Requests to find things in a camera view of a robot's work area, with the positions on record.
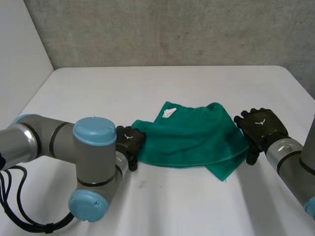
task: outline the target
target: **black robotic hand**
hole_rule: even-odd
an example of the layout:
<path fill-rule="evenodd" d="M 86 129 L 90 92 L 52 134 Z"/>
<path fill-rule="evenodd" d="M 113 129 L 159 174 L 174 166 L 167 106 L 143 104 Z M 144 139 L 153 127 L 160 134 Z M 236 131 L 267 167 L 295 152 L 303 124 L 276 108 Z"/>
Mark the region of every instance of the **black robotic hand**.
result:
<path fill-rule="evenodd" d="M 259 153 L 267 151 L 275 141 L 288 138 L 288 132 L 279 118 L 269 109 L 251 109 L 251 112 L 243 111 L 242 117 L 236 116 L 234 122 L 247 139 L 250 151 L 246 158 L 249 165 L 254 165 Z"/>
<path fill-rule="evenodd" d="M 137 170 L 137 154 L 146 140 L 146 134 L 141 133 L 138 129 L 132 129 L 130 126 L 118 126 L 116 134 L 116 150 L 128 159 L 130 171 Z"/>

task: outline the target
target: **green towel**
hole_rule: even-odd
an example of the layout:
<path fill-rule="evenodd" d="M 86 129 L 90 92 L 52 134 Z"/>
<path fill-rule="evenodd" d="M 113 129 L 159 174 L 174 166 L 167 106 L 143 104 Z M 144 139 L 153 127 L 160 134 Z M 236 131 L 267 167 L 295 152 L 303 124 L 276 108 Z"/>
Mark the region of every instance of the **green towel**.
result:
<path fill-rule="evenodd" d="M 163 118 L 172 108 L 176 111 Z M 176 168 L 206 166 L 221 181 L 245 160 L 249 148 L 219 103 L 189 108 L 166 102 L 153 123 L 136 120 L 132 128 L 147 134 L 139 161 Z"/>

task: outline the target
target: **table surface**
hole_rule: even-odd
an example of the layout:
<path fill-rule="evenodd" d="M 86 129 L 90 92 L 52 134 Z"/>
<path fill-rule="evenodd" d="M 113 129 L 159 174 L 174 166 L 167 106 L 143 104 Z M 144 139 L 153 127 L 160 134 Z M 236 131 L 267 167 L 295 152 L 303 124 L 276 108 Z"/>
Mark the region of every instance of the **table surface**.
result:
<path fill-rule="evenodd" d="M 254 107 L 269 108 L 302 144 L 315 110 L 315 101 L 282 67 L 183 66 L 59 69 L 22 113 L 73 123 L 98 116 L 125 126 L 136 119 L 153 121 L 165 101 L 189 107 L 219 102 L 231 117 Z M 22 191 L 27 214 L 42 224 L 61 220 L 76 188 L 74 165 L 49 157 L 22 165 L 29 173 Z M 254 166 L 243 163 L 225 182 L 204 167 L 138 167 L 127 173 L 103 219 L 75 219 L 54 235 L 314 235 L 315 222 L 264 154 Z M 15 172 L 9 196 L 15 212 L 20 177 Z M 1 235 L 31 235 L 3 211 L 0 221 Z"/>

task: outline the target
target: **gray metal cylinder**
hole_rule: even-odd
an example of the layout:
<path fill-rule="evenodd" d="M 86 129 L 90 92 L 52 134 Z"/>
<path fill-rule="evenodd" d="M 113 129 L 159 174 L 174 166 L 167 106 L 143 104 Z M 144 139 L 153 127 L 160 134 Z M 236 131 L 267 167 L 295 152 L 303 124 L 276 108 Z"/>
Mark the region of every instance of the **gray metal cylinder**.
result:
<path fill-rule="evenodd" d="M 20 120 L 18 123 L 30 126 L 33 131 L 40 138 L 40 154 L 39 156 L 54 157 L 50 151 L 50 141 L 54 134 L 58 132 L 58 129 L 68 122 L 61 120 L 50 119 L 39 115 L 28 115 Z"/>
<path fill-rule="evenodd" d="M 73 124 L 63 126 L 53 142 L 55 157 L 74 163 L 78 181 L 98 184 L 114 178 L 116 171 L 116 144 L 96 147 L 73 136 Z"/>
<path fill-rule="evenodd" d="M 281 139 L 267 150 L 266 157 L 301 205 L 315 196 L 315 176 L 299 163 L 303 146 L 294 139 Z"/>
<path fill-rule="evenodd" d="M 37 151 L 36 137 L 26 126 L 14 124 L 0 131 L 0 156 L 5 160 L 1 170 L 34 160 Z"/>
<path fill-rule="evenodd" d="M 294 139 L 280 139 L 268 148 L 266 157 L 275 171 L 278 171 L 278 164 L 285 156 L 302 149 L 303 146 Z"/>
<path fill-rule="evenodd" d="M 313 174 L 315 173 L 315 119 L 313 120 L 309 134 L 307 135 L 301 154 L 301 161 L 310 168 L 309 171 Z"/>
<path fill-rule="evenodd" d="M 106 199 L 106 201 L 110 204 L 127 170 L 128 170 L 127 158 L 123 154 L 117 151 L 116 152 L 116 171 L 114 175 L 115 177 L 112 181 L 108 182 L 107 184 L 104 184 L 102 186 L 97 186 L 97 187 L 85 186 L 85 185 L 82 185 L 80 182 L 78 182 L 77 190 L 87 189 L 87 190 L 96 192 L 99 195 L 101 195 L 104 199 Z"/>
<path fill-rule="evenodd" d="M 279 168 L 279 176 L 302 206 L 315 196 L 315 176 L 299 164 L 300 154 L 287 158 Z"/>

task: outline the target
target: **light blue end cap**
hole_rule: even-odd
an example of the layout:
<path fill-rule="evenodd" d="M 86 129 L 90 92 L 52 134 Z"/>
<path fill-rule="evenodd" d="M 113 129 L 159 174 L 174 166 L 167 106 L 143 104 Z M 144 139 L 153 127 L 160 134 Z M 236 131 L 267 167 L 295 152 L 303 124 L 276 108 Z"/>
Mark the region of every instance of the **light blue end cap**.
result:
<path fill-rule="evenodd" d="M 108 202 L 98 193 L 86 189 L 75 190 L 69 199 L 70 212 L 79 220 L 95 222 L 108 211 Z"/>
<path fill-rule="evenodd" d="M 27 117 L 27 116 L 29 116 L 29 115 L 31 115 L 31 114 L 25 114 L 25 115 L 21 115 L 21 116 L 15 118 L 15 120 L 12 122 L 12 124 L 17 123 L 20 119 L 22 119 L 22 118 L 24 118 L 24 117 Z"/>
<path fill-rule="evenodd" d="M 73 135 L 81 142 L 97 147 L 108 146 L 116 141 L 114 123 L 101 117 L 79 120 L 73 127 Z"/>
<path fill-rule="evenodd" d="M 304 210 L 315 220 L 315 197 L 310 198 L 304 205 Z"/>

